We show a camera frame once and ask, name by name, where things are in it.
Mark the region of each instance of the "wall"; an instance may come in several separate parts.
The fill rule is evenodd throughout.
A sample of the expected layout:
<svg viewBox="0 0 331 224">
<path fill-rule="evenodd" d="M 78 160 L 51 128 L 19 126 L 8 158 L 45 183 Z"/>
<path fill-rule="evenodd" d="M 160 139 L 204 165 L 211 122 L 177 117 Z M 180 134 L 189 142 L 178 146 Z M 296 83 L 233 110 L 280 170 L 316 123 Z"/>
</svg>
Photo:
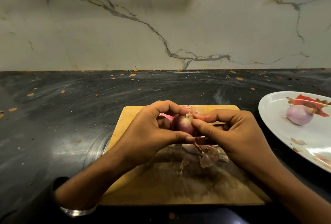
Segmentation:
<svg viewBox="0 0 331 224">
<path fill-rule="evenodd" d="M 0 70 L 331 67 L 331 0 L 0 0 Z"/>
</svg>

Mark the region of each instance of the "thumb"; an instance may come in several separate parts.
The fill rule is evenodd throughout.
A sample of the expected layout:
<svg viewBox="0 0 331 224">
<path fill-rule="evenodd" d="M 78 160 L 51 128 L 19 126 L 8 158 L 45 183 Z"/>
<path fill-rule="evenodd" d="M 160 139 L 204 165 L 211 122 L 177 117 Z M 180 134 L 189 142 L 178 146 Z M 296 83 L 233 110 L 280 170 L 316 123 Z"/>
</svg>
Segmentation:
<svg viewBox="0 0 331 224">
<path fill-rule="evenodd" d="M 209 140 L 216 142 L 218 145 L 222 144 L 222 140 L 225 139 L 228 134 L 227 131 L 218 129 L 200 119 L 192 119 L 192 125 L 198 130 L 198 132 L 206 136 Z"/>
<path fill-rule="evenodd" d="M 190 134 L 181 131 L 160 129 L 159 133 L 165 146 L 183 143 L 193 144 L 195 140 Z"/>
</svg>

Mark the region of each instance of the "plate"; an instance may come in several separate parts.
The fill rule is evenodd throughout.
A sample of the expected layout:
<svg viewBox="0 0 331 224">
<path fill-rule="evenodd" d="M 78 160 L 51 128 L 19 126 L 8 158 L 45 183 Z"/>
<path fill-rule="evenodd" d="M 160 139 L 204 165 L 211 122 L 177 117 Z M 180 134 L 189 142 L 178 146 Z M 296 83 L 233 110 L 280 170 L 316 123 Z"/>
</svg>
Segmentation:
<svg viewBox="0 0 331 224">
<path fill-rule="evenodd" d="M 299 126 L 286 116 L 294 104 L 316 109 L 311 122 Z M 305 92 L 274 92 L 259 102 L 266 126 L 293 151 L 331 173 L 331 98 Z"/>
</svg>

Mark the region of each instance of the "black countertop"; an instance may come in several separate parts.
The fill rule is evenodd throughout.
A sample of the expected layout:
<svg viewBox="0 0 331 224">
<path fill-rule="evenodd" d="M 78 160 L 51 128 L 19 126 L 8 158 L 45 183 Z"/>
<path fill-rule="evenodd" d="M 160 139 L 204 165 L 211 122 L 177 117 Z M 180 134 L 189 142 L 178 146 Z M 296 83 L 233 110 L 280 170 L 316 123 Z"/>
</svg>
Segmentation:
<svg viewBox="0 0 331 224">
<path fill-rule="evenodd" d="M 290 150 L 259 118 L 259 100 L 277 91 L 331 97 L 331 70 L 0 72 L 0 215 L 96 160 L 123 107 L 157 100 L 233 104 L 253 112 L 282 163 L 331 202 L 331 174 Z"/>
</svg>

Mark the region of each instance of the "red flower design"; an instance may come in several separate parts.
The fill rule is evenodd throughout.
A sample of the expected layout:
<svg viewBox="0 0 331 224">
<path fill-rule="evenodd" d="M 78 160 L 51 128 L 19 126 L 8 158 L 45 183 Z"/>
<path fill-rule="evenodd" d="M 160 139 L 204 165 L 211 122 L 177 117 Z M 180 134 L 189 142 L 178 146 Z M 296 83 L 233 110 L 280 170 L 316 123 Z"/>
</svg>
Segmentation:
<svg viewBox="0 0 331 224">
<path fill-rule="evenodd" d="M 297 96 L 295 99 L 293 98 L 290 98 L 290 97 L 287 97 L 288 99 L 288 103 L 289 104 L 299 104 L 299 105 L 304 105 L 304 106 L 307 106 L 309 108 L 313 108 L 315 109 L 315 114 L 317 115 L 320 115 L 322 117 L 329 117 L 330 115 L 329 114 L 326 114 L 325 112 L 322 111 L 322 108 L 323 107 L 326 107 L 328 105 L 331 104 L 328 103 L 327 100 L 320 100 L 320 99 L 312 99 L 311 97 L 306 97 L 306 96 L 303 96 L 303 95 L 299 95 Z"/>
</svg>

